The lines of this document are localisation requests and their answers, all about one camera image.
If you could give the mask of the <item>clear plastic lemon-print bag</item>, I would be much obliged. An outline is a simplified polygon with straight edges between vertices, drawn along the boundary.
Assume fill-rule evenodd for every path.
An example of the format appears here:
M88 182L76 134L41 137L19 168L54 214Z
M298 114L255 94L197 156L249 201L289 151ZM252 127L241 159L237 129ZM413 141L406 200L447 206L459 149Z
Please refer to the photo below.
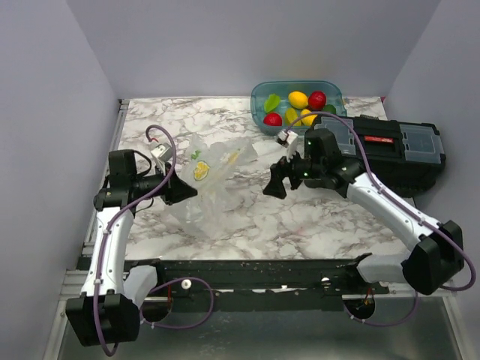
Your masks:
M239 167L257 158L251 139L240 137L208 145L194 134L185 151L189 160L179 178L197 190L197 195L171 207L172 216L190 236L212 239L224 232L226 212L239 204L227 189L227 180Z

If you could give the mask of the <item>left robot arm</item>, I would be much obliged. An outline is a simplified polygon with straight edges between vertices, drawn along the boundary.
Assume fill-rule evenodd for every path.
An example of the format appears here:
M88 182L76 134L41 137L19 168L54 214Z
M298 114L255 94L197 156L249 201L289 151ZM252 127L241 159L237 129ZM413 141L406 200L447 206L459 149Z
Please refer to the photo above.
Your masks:
M125 270L128 236L137 205L159 197L168 206L197 195L175 171L176 150L166 143L151 150L154 174L137 171L137 151L109 153L107 183L94 197L96 239L85 283L66 304L66 315L84 347L135 341L140 331L140 308L147 295L166 288L163 274L153 265Z

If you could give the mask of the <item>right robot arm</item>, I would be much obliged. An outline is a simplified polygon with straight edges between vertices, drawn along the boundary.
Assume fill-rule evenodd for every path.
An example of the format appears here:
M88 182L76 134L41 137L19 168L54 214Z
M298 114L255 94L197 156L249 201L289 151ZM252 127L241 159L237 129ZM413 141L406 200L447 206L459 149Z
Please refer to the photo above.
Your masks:
M262 192L283 199L287 195L284 179L289 179L293 190L307 179L318 180L380 219L408 250L406 255L357 257L351 263L353 270L345 275L350 292L360 294L383 281L409 284L430 295L464 268L463 236L455 222L427 216L382 184L359 160L343 157L331 131L309 130L304 141L307 154L301 156L295 133L282 130L277 135L286 155L271 165L270 180Z

